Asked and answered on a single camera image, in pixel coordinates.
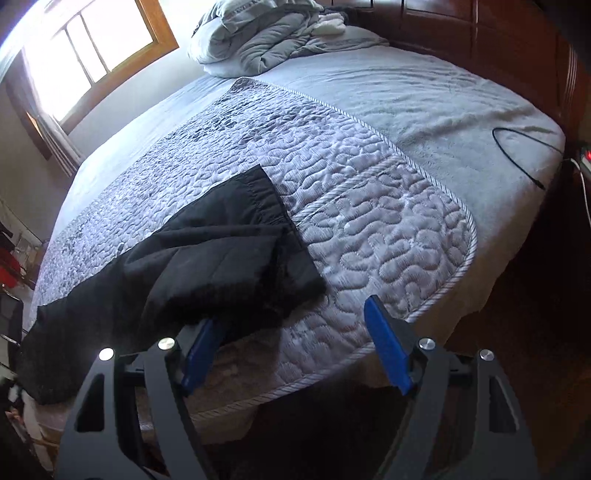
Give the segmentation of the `black pants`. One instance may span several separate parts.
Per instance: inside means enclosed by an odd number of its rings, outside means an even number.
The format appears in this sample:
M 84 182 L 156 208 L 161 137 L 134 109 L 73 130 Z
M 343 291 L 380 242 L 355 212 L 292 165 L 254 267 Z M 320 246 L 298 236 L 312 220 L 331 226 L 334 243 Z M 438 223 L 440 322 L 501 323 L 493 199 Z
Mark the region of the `black pants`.
M 103 348 L 140 352 L 202 320 L 232 342 L 279 327 L 325 288 L 280 194 L 252 167 L 41 306 L 16 357 L 17 379 L 39 404 L 65 402 Z

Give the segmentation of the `black chrome chair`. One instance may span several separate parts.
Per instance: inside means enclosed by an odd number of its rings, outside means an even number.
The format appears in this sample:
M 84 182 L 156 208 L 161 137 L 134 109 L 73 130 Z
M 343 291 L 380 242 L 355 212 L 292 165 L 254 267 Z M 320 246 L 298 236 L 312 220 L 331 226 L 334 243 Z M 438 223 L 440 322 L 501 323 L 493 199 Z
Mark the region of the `black chrome chair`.
M 1 286 L 1 339 L 7 345 L 7 361 L 5 367 L 14 370 L 16 354 L 23 338 L 23 302 Z

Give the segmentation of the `coat rack with clothes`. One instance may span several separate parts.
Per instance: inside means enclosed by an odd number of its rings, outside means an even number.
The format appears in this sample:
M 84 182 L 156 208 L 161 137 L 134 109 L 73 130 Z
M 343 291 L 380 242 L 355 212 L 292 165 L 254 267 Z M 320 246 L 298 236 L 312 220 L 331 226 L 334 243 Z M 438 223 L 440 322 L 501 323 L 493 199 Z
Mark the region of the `coat rack with clothes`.
M 32 268 L 37 249 L 28 240 L 18 246 L 12 242 L 12 237 L 13 233 L 1 224 L 1 286 L 12 289 L 22 284 L 34 290 L 36 281 L 32 278 Z

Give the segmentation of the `grey quilted bedspread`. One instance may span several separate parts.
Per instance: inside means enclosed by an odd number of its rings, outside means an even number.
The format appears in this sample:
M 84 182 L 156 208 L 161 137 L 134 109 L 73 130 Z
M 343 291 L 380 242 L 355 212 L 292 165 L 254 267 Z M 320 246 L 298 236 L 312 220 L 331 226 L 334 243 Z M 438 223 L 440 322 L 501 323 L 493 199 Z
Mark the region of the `grey quilted bedspread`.
M 18 360 L 40 404 L 72 398 L 99 350 L 133 353 L 212 318 L 226 330 L 192 416 L 303 389 L 365 357 L 363 304 L 414 321 L 468 270 L 474 219 L 353 115 L 238 79 L 131 153 L 102 191 L 70 194 Z

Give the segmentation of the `grey curtain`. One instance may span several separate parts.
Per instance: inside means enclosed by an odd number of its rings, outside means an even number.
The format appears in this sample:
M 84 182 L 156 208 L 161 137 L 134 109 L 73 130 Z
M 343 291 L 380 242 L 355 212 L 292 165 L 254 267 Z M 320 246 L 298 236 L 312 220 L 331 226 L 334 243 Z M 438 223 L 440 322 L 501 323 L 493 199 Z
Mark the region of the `grey curtain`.
M 29 118 L 61 170 L 73 178 L 85 157 L 53 117 L 39 112 L 29 114 Z

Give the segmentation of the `wooden framed window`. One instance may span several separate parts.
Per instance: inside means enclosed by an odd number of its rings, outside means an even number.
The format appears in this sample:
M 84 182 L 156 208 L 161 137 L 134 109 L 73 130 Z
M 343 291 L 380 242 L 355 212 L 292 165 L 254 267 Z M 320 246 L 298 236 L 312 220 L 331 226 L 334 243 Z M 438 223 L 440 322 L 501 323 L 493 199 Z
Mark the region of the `wooden framed window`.
M 177 48 L 157 1 L 52 1 L 23 60 L 41 110 L 69 133 L 116 88 Z

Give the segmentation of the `dark wooden headboard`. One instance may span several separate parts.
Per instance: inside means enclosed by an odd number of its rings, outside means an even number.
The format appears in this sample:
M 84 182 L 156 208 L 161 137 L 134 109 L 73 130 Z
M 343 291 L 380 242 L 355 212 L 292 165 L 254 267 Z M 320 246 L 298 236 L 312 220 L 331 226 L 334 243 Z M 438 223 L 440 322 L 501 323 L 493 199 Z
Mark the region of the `dark wooden headboard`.
M 394 47 L 437 56 L 501 84 L 577 138 L 589 76 L 573 46 L 531 1 L 342 2 Z

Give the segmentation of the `grey folded duvet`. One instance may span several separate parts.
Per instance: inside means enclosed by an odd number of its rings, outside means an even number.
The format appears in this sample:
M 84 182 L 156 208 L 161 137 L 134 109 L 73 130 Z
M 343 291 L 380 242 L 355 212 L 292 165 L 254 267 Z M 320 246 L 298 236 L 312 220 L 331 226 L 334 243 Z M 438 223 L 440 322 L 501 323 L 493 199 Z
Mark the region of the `grey folded duvet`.
M 351 9 L 315 1 L 215 1 L 187 44 L 191 60 L 219 78 L 252 77 L 287 60 L 387 46 Z

